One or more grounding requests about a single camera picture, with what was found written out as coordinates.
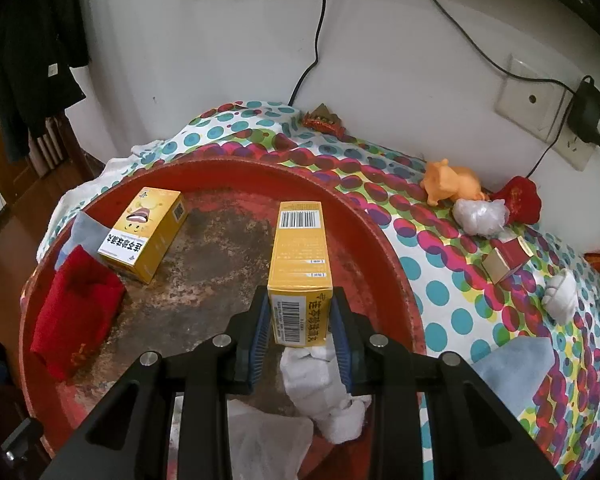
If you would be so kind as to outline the round red tray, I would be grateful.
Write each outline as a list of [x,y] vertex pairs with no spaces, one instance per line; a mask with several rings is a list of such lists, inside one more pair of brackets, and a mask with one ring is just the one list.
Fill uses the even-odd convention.
[[238,316],[266,296],[278,207],[315,200],[326,217],[336,294],[379,333],[415,353],[424,330],[410,284],[373,217],[302,171],[239,157],[184,159],[106,192],[87,213],[112,226],[145,186],[181,192],[181,229],[149,283],[124,280],[122,309],[85,370],[66,382],[31,349],[54,279],[48,251],[22,297],[20,377],[52,456],[49,479],[165,479],[174,399],[183,393],[180,479],[227,479],[227,378]]

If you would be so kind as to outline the polka dot bed sheet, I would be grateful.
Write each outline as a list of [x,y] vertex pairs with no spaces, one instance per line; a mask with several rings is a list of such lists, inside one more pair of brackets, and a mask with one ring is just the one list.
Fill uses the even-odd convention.
[[[482,359],[517,336],[550,338],[555,362],[520,422],[558,474],[581,479],[600,459],[600,274],[559,237],[516,226],[533,256],[502,284],[481,261],[490,249],[453,221],[449,205],[430,207],[415,157],[304,128],[293,107],[237,101],[194,118],[176,136],[111,159],[98,178],[61,197],[38,252],[98,196],[125,179],[188,153],[274,162],[317,177],[359,206],[384,231],[410,282],[429,353],[455,350]],[[573,319],[557,325],[542,306],[546,282],[562,269],[577,282]]]

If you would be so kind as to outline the black power adapter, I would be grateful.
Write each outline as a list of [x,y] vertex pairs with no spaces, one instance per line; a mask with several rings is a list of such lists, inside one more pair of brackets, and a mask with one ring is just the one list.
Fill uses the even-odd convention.
[[572,98],[567,117],[569,129],[584,143],[600,148],[600,90],[592,76],[585,76]]

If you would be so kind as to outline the white sock ball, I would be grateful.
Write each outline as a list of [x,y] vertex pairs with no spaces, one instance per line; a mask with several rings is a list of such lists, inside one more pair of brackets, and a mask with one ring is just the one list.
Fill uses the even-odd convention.
[[557,325],[572,321],[578,306],[578,291],[571,270],[562,269],[546,282],[542,306]]

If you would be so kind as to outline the yellow box with barcode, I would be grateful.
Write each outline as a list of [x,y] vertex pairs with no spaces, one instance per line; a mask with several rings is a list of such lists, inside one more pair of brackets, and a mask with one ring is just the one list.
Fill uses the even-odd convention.
[[275,341],[294,348],[326,344],[333,291],[322,204],[280,203],[268,272]]

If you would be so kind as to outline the dark hanging clothes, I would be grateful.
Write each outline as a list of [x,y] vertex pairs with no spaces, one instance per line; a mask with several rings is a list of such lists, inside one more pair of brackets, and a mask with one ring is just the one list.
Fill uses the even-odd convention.
[[0,0],[0,122],[19,162],[48,118],[85,99],[74,68],[90,62],[80,0]]

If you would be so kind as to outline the blue sock in tray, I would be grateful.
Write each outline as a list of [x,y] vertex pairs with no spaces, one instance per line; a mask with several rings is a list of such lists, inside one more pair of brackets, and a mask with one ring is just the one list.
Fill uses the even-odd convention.
[[98,250],[110,229],[84,211],[79,211],[73,220],[69,239],[60,248],[54,269],[58,270],[73,252],[73,249],[81,246],[90,256],[99,263],[105,264],[105,260],[99,255]]

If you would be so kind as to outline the orange pig toy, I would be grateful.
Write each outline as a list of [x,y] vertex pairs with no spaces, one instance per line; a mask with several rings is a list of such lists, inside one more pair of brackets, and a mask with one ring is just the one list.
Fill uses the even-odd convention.
[[433,207],[442,200],[488,200],[477,175],[469,168],[450,166],[446,158],[428,162],[420,187]]

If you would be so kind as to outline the red sock in tray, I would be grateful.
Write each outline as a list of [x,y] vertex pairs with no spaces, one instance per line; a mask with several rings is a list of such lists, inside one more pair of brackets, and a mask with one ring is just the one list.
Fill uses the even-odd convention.
[[58,382],[70,379],[99,349],[116,319],[125,287],[113,270],[76,246],[55,273],[30,350]]

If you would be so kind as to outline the white wall socket plate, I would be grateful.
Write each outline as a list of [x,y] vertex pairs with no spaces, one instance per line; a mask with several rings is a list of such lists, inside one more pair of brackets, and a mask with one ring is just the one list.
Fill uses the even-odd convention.
[[558,129],[567,111],[571,93],[559,84],[533,82],[547,75],[534,70],[527,63],[510,56],[507,69],[516,78],[506,76],[495,111],[522,130],[535,136],[554,150],[578,171],[585,170],[596,147],[584,143],[567,124]]

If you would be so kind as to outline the light blue sock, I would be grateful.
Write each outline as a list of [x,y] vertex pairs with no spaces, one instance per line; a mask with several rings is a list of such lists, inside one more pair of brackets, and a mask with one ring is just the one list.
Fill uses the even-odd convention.
[[554,362],[550,338],[521,336],[493,350],[472,368],[518,417],[532,405]]

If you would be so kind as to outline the yellow box with cartoon face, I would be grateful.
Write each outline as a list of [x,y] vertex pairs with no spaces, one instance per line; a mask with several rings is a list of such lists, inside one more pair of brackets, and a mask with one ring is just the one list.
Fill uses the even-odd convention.
[[117,271],[148,284],[187,218],[181,192],[145,186],[99,245]]

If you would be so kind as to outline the small red pouch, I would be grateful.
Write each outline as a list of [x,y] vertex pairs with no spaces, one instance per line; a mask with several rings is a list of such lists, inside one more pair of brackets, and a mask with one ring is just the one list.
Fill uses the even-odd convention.
[[511,178],[504,188],[490,195],[502,200],[508,210],[507,224],[535,224],[540,221],[542,200],[533,181],[526,177]]

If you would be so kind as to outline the white rolled sock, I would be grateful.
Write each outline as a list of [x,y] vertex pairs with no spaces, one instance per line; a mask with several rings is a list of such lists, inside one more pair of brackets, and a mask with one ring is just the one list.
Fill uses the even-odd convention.
[[356,440],[363,431],[371,396],[352,396],[340,377],[334,338],[322,346],[287,347],[280,358],[286,395],[312,419],[331,444]]

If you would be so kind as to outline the small red gold box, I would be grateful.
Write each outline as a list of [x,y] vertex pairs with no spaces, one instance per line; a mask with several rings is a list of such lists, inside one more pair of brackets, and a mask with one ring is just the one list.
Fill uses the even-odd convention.
[[497,240],[491,251],[483,257],[482,266],[489,280],[498,284],[517,272],[532,256],[530,246],[521,236],[517,236],[506,242]]

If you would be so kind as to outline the red gold wrapper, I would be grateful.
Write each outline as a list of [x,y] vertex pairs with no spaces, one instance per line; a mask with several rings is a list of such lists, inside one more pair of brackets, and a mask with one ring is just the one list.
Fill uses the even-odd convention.
[[339,116],[333,113],[324,103],[305,114],[302,125],[320,133],[331,134],[341,138],[346,133]]

